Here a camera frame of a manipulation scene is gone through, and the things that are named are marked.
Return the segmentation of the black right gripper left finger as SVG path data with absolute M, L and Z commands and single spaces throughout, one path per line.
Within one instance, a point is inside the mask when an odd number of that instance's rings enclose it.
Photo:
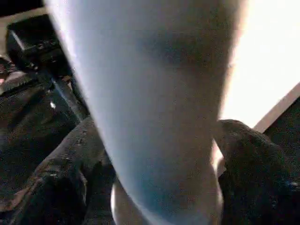
M 91 117 L 76 126 L 0 207 L 3 225 L 112 225 L 115 170 Z

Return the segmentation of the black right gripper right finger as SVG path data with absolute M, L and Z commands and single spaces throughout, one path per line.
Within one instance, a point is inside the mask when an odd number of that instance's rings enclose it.
M 297 225 L 300 178 L 281 147 L 238 120 L 219 120 L 224 225 Z

